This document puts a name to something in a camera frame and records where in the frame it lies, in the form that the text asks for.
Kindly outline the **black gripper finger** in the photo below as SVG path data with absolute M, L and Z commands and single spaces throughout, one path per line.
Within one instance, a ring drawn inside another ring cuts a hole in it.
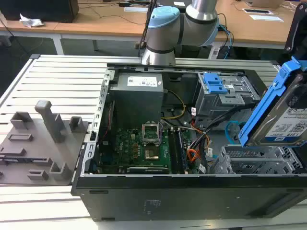
M 297 83 L 294 85 L 290 96 L 287 99 L 287 105 L 290 108 L 307 107 L 307 75 L 299 74 Z

